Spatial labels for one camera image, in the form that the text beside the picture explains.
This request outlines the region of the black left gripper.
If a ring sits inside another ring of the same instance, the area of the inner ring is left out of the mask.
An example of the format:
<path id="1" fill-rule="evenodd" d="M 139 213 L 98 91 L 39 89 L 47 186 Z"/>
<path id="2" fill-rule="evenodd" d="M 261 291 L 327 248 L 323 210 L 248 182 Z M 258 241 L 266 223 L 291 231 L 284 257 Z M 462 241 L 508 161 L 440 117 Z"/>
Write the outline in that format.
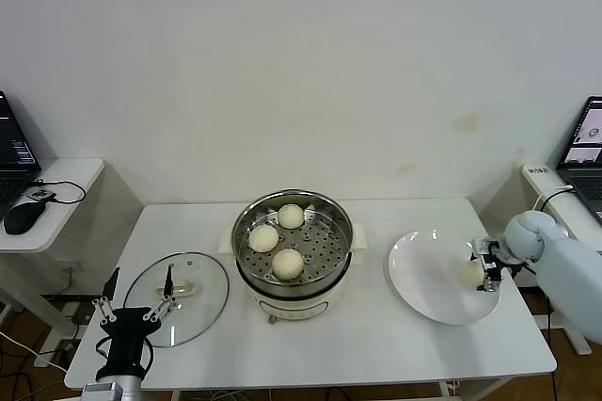
<path id="1" fill-rule="evenodd" d="M 106 333 L 106 336 L 97 342 L 96 351 L 100 353 L 101 346 L 106 342 L 110 343 L 105 364 L 97 371 L 96 378 L 144 378 L 154 360 L 153 346 L 148 337 L 161 327 L 161 322 L 170 315 L 177 303 L 174 297 L 172 265 L 167 268 L 161 302 L 152 310 L 150 307 L 113 310 L 112 300 L 118 278 L 119 268 L 116 267 L 104 284 L 102 295 L 92 301 L 95 311 L 101 316 L 101 329 Z"/>

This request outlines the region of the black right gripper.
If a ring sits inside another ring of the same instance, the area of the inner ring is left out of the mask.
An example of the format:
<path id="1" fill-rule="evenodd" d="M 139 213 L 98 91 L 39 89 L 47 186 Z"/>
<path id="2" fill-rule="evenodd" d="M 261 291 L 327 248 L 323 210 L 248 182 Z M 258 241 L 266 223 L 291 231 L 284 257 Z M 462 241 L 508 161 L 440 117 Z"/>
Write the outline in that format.
<path id="1" fill-rule="evenodd" d="M 476 288 L 479 292 L 495 293 L 502 281 L 503 264 L 496 256 L 499 240 L 492 237 L 475 237 L 471 244 L 470 260 L 483 259 L 484 279 Z"/>

